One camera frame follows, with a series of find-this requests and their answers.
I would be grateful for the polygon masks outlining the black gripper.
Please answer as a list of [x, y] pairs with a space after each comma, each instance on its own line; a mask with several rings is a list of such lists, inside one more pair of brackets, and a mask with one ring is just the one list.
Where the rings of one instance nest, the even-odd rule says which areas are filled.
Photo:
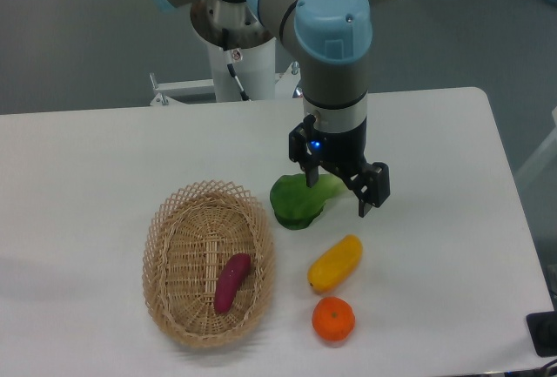
[[389, 166], [368, 163], [365, 119], [360, 125], [341, 133], [317, 129], [316, 118], [306, 115], [288, 137], [289, 159], [298, 163], [307, 187], [319, 181], [319, 165], [329, 172], [339, 170], [340, 178], [358, 199], [358, 215], [364, 218], [372, 208], [381, 207], [390, 197]]

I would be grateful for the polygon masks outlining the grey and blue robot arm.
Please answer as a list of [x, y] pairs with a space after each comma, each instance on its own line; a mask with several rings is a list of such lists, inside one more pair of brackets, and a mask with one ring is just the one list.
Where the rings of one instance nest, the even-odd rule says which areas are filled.
[[299, 63], [304, 119], [289, 135], [289, 157], [308, 186], [319, 171], [340, 178], [359, 215], [389, 197], [388, 166], [369, 163], [366, 146], [371, 8], [386, 0], [154, 0], [162, 9], [189, 6], [197, 32], [224, 49], [276, 39]]

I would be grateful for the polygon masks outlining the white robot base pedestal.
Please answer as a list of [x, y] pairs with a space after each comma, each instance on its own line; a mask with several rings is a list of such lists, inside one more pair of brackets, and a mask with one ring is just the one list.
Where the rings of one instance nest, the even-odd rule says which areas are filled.
[[225, 87], [243, 101], [275, 98], [275, 38], [246, 3], [199, 0], [191, 6], [191, 24], [205, 44], [217, 98]]

